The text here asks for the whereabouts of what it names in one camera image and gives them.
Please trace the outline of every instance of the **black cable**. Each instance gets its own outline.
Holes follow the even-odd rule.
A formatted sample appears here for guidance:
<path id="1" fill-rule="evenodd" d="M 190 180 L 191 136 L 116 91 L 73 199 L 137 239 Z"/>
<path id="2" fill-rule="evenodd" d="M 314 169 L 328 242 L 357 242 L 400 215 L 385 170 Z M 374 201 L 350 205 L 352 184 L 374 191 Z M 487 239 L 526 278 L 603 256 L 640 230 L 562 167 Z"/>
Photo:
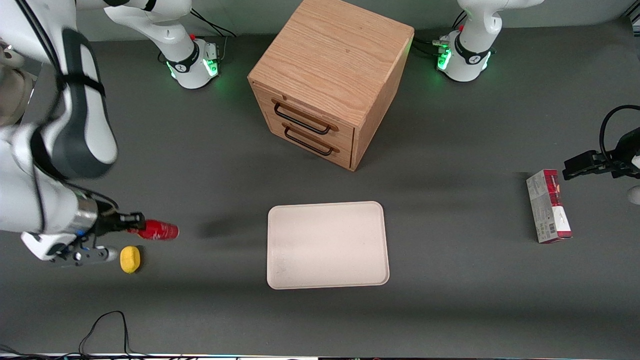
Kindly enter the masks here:
<path id="1" fill-rule="evenodd" d="M 76 190 L 80 190 L 80 191 L 84 192 L 86 195 L 90 195 L 92 197 L 96 196 L 96 197 L 101 198 L 102 200 L 106 200 L 106 202 L 110 203 L 114 208 L 120 209 L 120 206 L 118 205 L 118 203 L 115 200 L 113 200 L 112 198 L 108 197 L 107 195 L 104 195 L 104 194 L 101 194 L 99 192 L 95 192 L 93 190 L 89 190 L 87 188 L 84 188 L 84 187 L 82 187 L 80 185 L 76 185 L 76 184 L 72 184 L 72 183 L 68 183 L 68 182 L 65 182 L 65 185 L 67 185 L 67 186 L 69 186 L 71 188 L 75 188 Z"/>
<path id="2" fill-rule="evenodd" d="M 214 28 L 214 29 L 216 29 L 216 30 L 217 30 L 217 29 L 220 29 L 220 30 L 222 30 L 222 31 L 226 31 L 227 33 L 230 33 L 230 34 L 231 34 L 231 36 L 233 36 L 234 38 L 236 38 L 236 37 L 237 37 L 237 35 L 236 35 L 233 31 L 231 31 L 231 30 L 229 30 L 229 29 L 225 29 L 225 28 L 223 28 L 222 26 L 215 25 L 213 22 L 211 22 L 211 21 L 209 21 L 209 20 L 205 19 L 205 17 L 204 17 L 204 16 L 202 16 L 202 15 L 201 15 L 197 10 L 195 10 L 195 9 L 191 9 L 191 14 L 192 14 L 192 15 L 194 15 L 195 17 L 197 17 L 198 19 L 200 19 L 200 20 L 202 20 L 202 21 L 206 22 L 207 24 L 209 24 L 212 28 Z"/>
<path id="3" fill-rule="evenodd" d="M 222 33 L 222 31 L 220 31 L 220 30 L 216 27 L 216 25 L 215 25 L 214 23 L 209 22 L 207 19 L 205 19 L 204 17 L 202 17 L 202 15 L 197 14 L 196 12 L 194 12 L 194 10 L 192 10 L 192 11 L 191 11 L 191 14 L 192 14 L 193 16 L 195 16 L 197 19 L 200 19 L 200 20 L 202 20 L 202 21 L 206 22 L 210 27 L 212 27 L 212 28 L 213 28 L 213 30 L 217 31 L 217 32 L 218 32 L 218 34 L 220 34 L 220 36 L 221 36 L 221 37 L 224 37 L 224 36 L 225 36 L 225 34 L 223 34 L 223 33 Z"/>
<path id="4" fill-rule="evenodd" d="M 637 3 L 635 5 L 631 5 L 633 6 L 633 8 L 629 8 L 625 11 L 625 13 L 627 14 L 627 16 L 631 15 L 634 11 L 636 11 L 638 9 L 638 7 L 640 6 L 640 3 Z"/>
<path id="5" fill-rule="evenodd" d="M 621 105 L 621 106 L 618 106 L 617 108 L 611 110 L 607 114 L 607 116 L 604 117 L 604 120 L 602 121 L 602 125 L 600 126 L 600 136 L 598 137 L 598 140 L 600 142 L 600 152 L 602 152 L 602 154 L 604 155 L 604 158 L 605 158 L 607 164 L 611 168 L 616 169 L 616 171 L 620 172 L 621 174 L 626 175 L 626 176 L 630 176 L 629 174 L 631 173 L 631 170 L 625 169 L 625 168 L 621 168 L 620 166 L 615 164 L 613 162 L 613 160 L 611 159 L 611 156 L 609 155 L 609 153 L 607 153 L 607 149 L 604 146 L 604 134 L 605 134 L 605 130 L 607 129 L 607 123 L 609 123 L 609 119 L 611 119 L 611 117 L 615 113 L 617 113 L 620 110 L 624 110 L 624 109 L 633 109 L 633 110 L 640 111 L 640 106 L 638 106 L 638 105 Z"/>
<path id="6" fill-rule="evenodd" d="M 61 75 L 60 61 L 58 60 L 58 55 L 56 54 L 56 50 L 53 47 L 51 39 L 49 38 L 49 36 L 47 35 L 47 32 L 44 30 L 44 28 L 42 27 L 42 24 L 38 20 L 38 17 L 35 15 L 31 7 L 29 6 L 29 4 L 27 4 L 26 0 L 15 0 L 15 2 L 20 8 L 20 10 L 22 11 L 22 14 L 24 14 L 24 17 L 29 22 L 29 25 L 31 26 L 31 29 L 33 30 L 36 37 L 38 38 L 38 41 L 40 41 L 40 44 L 42 44 L 42 47 L 44 48 L 44 51 L 47 54 L 47 57 L 49 58 L 51 65 L 53 65 L 53 67 L 56 70 L 56 73 L 58 75 Z"/>
<path id="7" fill-rule="evenodd" d="M 456 28 L 456 24 L 458 23 L 458 20 L 462 21 L 462 19 L 460 19 L 460 17 L 461 17 L 463 14 L 466 14 L 466 12 L 465 12 L 464 10 L 462 10 L 462 11 L 458 14 L 458 17 L 457 17 L 457 18 L 456 18 L 456 20 L 453 22 L 453 25 L 451 25 L 451 28 L 452 28 L 452 29 L 455 29 L 455 28 Z"/>
<path id="8" fill-rule="evenodd" d="M 91 338 L 91 335 L 93 334 L 93 331 L 95 330 L 95 327 L 98 325 L 98 323 L 100 322 L 100 320 L 102 318 L 104 318 L 107 315 L 111 315 L 111 314 L 120 314 L 120 316 L 122 317 L 122 325 L 124 326 L 124 343 L 123 343 L 123 349 L 124 349 L 124 353 L 127 354 L 130 357 L 134 357 L 131 353 L 137 353 L 137 354 L 141 354 L 141 355 L 145 355 L 145 356 L 151 356 L 148 354 L 144 354 L 142 352 L 137 352 L 134 351 L 131 346 L 129 345 L 129 328 L 127 327 L 127 319 L 124 316 L 124 313 L 120 310 L 114 310 L 114 311 L 110 311 L 108 313 L 104 313 L 102 315 L 100 315 L 98 317 L 98 319 L 96 319 L 96 321 L 93 323 L 93 325 L 91 326 L 91 330 L 89 330 L 89 333 L 87 333 L 87 335 L 80 341 L 80 344 L 78 344 L 78 352 L 82 355 L 82 356 L 87 356 L 87 353 L 84 352 L 84 345 L 86 344 L 86 341 L 89 340 L 89 338 Z"/>
<path id="9" fill-rule="evenodd" d="M 47 230 L 47 217 L 44 213 L 44 201 L 42 200 L 42 194 L 40 193 L 40 180 L 38 179 L 38 172 L 36 171 L 36 163 L 31 159 L 31 172 L 33 175 L 33 186 L 35 187 L 35 193 L 38 197 L 38 210 L 40 211 L 40 234 L 44 234 Z"/>
<path id="10" fill-rule="evenodd" d="M 420 44 L 424 44 L 424 45 L 431 45 L 431 42 L 430 42 L 430 41 L 423 40 L 423 39 L 421 39 L 421 38 L 417 38 L 417 37 L 414 37 L 414 38 L 413 38 L 413 41 L 415 41 L 415 42 L 419 42 Z"/>
<path id="11" fill-rule="evenodd" d="M 29 4 L 27 4 L 25 0 L 15 0 L 15 2 L 20 8 L 20 10 L 22 11 L 22 14 L 24 15 L 25 19 L 29 22 L 29 26 L 35 33 L 36 37 L 38 38 L 40 45 L 42 46 L 43 50 L 45 51 L 45 54 L 49 59 L 49 62 L 51 62 L 51 65 L 54 68 L 54 72 L 56 76 L 56 96 L 54 98 L 53 103 L 51 104 L 51 107 L 47 111 L 47 115 L 45 116 L 44 123 L 41 124 L 42 126 L 52 120 L 53 114 L 56 111 L 58 104 L 60 103 L 60 99 L 62 97 L 62 90 L 65 86 L 64 81 L 61 80 L 62 69 L 60 67 L 58 54 L 56 53 L 53 43 L 51 42 L 51 39 L 47 35 L 47 32 L 42 27 L 42 24 L 38 20 L 38 17 L 33 12 L 33 9 L 31 9 Z M 38 209 L 40 211 L 40 230 L 41 230 L 40 232 L 44 233 L 44 231 L 47 228 L 46 215 L 44 213 L 44 203 L 42 200 L 42 193 L 40 191 L 40 183 L 38 181 L 36 165 L 33 158 L 31 159 L 31 168 L 33 170 L 33 186 L 35 188 L 36 197 L 38 199 Z"/>
<path id="12" fill-rule="evenodd" d="M 420 48 L 420 47 L 418 47 L 415 43 L 414 43 L 414 44 L 411 44 L 411 47 L 412 47 L 412 48 L 414 48 L 414 49 L 416 49 L 416 50 L 418 50 L 418 51 L 420 51 L 420 52 L 421 52 L 421 53 L 423 53 L 423 54 L 430 55 L 430 56 L 438 56 L 438 54 L 436 54 L 436 53 L 430 53 L 429 51 L 426 51 L 426 50 L 424 50 L 424 49 L 421 49 L 421 48 Z"/>
<path id="13" fill-rule="evenodd" d="M 465 16 L 462 17 L 462 19 L 460 19 L 460 21 L 458 21 L 453 28 L 457 28 L 460 24 L 462 24 L 462 22 L 467 18 L 467 13 L 465 12 Z"/>

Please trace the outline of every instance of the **drawer handle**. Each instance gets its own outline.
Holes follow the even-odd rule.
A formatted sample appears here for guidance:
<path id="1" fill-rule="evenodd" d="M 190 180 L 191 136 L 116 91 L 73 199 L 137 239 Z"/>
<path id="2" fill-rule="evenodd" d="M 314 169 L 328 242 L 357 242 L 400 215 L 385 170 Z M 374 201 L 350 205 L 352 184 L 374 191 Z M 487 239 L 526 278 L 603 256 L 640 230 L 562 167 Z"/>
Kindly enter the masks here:
<path id="1" fill-rule="evenodd" d="M 330 126 L 327 126 L 326 129 L 324 129 L 324 130 L 316 129 L 313 126 L 309 126 L 309 125 L 305 124 L 304 122 L 302 122 L 300 120 L 296 120 L 296 119 L 288 116 L 287 114 L 279 112 L 278 111 L 279 108 L 280 108 L 280 103 L 276 102 L 276 106 L 274 106 L 274 108 L 273 108 L 273 111 L 276 113 L 276 115 L 278 115 L 279 117 L 282 117 L 284 119 L 287 119 L 287 120 L 291 121 L 294 124 L 300 125 L 300 126 L 304 127 L 305 129 L 307 129 L 309 131 L 313 131 L 316 134 L 325 135 L 331 129 Z"/>
<path id="2" fill-rule="evenodd" d="M 296 139 L 295 137 L 289 135 L 289 130 L 291 130 L 291 128 L 289 126 L 287 126 L 284 129 L 284 136 L 286 136 L 287 139 L 289 139 L 291 141 L 294 141 L 294 142 L 306 147 L 307 149 L 309 149 L 311 151 L 317 152 L 318 154 L 320 154 L 322 156 L 329 156 L 333 152 L 333 147 L 330 147 L 328 151 L 322 151 L 322 150 L 318 149 L 317 147 L 313 147 L 313 146 L 307 144 L 306 142 L 304 142 L 304 141 L 302 141 L 300 139 Z"/>

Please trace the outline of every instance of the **wood grain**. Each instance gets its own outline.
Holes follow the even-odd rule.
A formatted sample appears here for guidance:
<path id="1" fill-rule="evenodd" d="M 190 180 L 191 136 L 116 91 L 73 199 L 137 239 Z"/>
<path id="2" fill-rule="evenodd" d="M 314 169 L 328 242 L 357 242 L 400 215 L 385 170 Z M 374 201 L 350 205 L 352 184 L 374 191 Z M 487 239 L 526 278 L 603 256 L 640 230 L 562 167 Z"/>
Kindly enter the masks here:
<path id="1" fill-rule="evenodd" d="M 373 139 L 373 135 L 376 133 L 376 130 L 378 130 L 380 122 L 382 122 L 382 118 L 387 114 L 387 110 L 389 109 L 391 102 L 396 97 L 406 58 L 409 55 L 409 50 L 411 49 L 411 41 L 411 38 L 407 39 L 404 51 L 399 54 L 397 62 L 393 66 L 391 73 L 388 75 L 384 86 L 380 89 L 380 93 L 378 94 L 376 101 L 369 109 L 365 122 L 362 124 L 362 127 L 357 130 L 356 135 L 354 136 L 353 158 L 351 159 L 352 170 L 355 170 L 360 164 L 360 160 L 362 160 L 364 152 L 369 147 L 369 144 Z"/>
<path id="2" fill-rule="evenodd" d="M 410 26 L 344 1 L 304 0 L 248 76 L 269 129 L 286 139 L 289 126 L 355 170 L 396 95 L 412 39 Z M 283 119 L 276 102 L 331 130 L 319 135 Z"/>
<path id="3" fill-rule="evenodd" d="M 304 0 L 249 78 L 362 126 L 413 28 L 340 0 Z"/>
<path id="4" fill-rule="evenodd" d="M 292 122 L 279 117 L 275 113 L 275 103 L 279 102 L 280 104 L 282 104 L 282 107 L 279 110 L 280 112 L 291 116 L 302 123 L 313 126 L 317 129 L 324 129 L 327 125 L 329 125 L 330 127 L 329 132 L 325 135 L 318 135 L 300 126 L 296 126 L 296 128 L 300 128 L 300 131 L 302 131 L 306 135 L 315 136 L 318 139 L 321 139 L 324 143 L 327 143 L 332 147 L 338 147 L 343 151 L 351 154 L 351 147 L 353 144 L 353 128 L 351 126 L 347 126 L 335 121 L 327 121 L 326 119 L 316 120 L 316 116 L 313 113 L 298 109 L 297 106 L 291 105 L 288 99 L 284 100 L 281 95 L 265 90 L 259 85 L 253 85 L 253 93 L 258 100 L 258 104 L 260 105 L 262 114 L 267 120 L 267 124 L 269 124 L 269 130 L 271 130 L 271 132 L 273 132 L 273 124 L 283 122 L 294 126 Z"/>

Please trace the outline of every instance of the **red and white box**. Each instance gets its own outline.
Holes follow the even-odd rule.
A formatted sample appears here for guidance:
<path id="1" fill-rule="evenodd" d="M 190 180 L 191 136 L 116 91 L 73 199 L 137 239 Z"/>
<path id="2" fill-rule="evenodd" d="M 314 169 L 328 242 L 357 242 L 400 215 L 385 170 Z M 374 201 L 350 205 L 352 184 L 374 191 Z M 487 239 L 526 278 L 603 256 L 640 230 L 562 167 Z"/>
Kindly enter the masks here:
<path id="1" fill-rule="evenodd" d="M 571 238 L 571 227 L 560 201 L 558 171 L 545 169 L 527 179 L 538 242 L 555 243 Z"/>

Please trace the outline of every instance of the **green led light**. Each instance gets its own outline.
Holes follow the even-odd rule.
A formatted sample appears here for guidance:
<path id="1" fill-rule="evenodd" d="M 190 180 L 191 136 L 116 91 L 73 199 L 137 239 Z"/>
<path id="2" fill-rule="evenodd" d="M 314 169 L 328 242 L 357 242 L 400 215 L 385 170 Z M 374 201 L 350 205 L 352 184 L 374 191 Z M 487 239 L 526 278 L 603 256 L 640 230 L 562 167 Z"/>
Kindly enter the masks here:
<path id="1" fill-rule="evenodd" d="M 484 65 L 482 65 L 482 69 L 486 69 L 487 64 L 489 64 L 489 58 L 491 57 L 491 51 L 486 55 L 486 60 L 484 61 Z"/>
<path id="2" fill-rule="evenodd" d="M 444 53 L 442 53 L 438 59 L 438 67 L 440 70 L 444 70 L 447 68 L 449 64 L 449 60 L 451 59 L 451 50 L 447 49 Z"/>
<path id="3" fill-rule="evenodd" d="M 166 62 L 166 66 L 169 68 L 169 71 L 171 72 L 171 77 L 175 79 L 175 74 L 173 73 L 173 69 L 171 68 L 171 65 L 169 65 L 169 62 Z"/>
<path id="4" fill-rule="evenodd" d="M 214 60 L 202 59 L 202 63 L 204 64 L 204 67 L 207 68 L 207 72 L 209 72 L 209 75 L 211 77 L 214 77 L 215 75 L 218 75 L 218 63 L 217 62 L 215 62 Z"/>

